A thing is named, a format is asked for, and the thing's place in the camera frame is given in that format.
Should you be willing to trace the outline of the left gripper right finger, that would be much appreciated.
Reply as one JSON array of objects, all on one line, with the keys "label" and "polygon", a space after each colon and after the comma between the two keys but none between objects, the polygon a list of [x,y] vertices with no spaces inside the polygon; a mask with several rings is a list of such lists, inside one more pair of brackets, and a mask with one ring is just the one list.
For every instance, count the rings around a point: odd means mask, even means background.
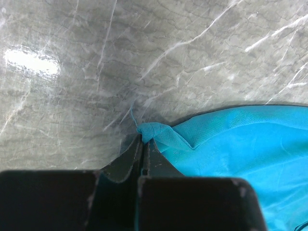
[{"label": "left gripper right finger", "polygon": [[145,145],[138,180],[140,231],[264,231],[266,224],[251,185],[240,178],[186,177]]}]

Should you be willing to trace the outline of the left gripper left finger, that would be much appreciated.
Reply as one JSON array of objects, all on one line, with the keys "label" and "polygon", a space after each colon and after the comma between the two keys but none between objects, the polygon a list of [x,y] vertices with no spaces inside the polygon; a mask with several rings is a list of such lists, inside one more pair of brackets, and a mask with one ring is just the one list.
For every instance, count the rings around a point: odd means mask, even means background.
[{"label": "left gripper left finger", "polygon": [[0,173],[3,231],[131,231],[142,141],[102,169]]}]

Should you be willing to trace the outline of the teal t shirt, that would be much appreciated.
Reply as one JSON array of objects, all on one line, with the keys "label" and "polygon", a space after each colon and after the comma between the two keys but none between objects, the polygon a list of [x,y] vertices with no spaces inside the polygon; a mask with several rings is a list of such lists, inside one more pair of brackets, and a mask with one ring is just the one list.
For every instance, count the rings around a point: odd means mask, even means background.
[{"label": "teal t shirt", "polygon": [[308,228],[308,109],[255,105],[137,127],[189,177],[236,177],[255,189],[271,231]]}]

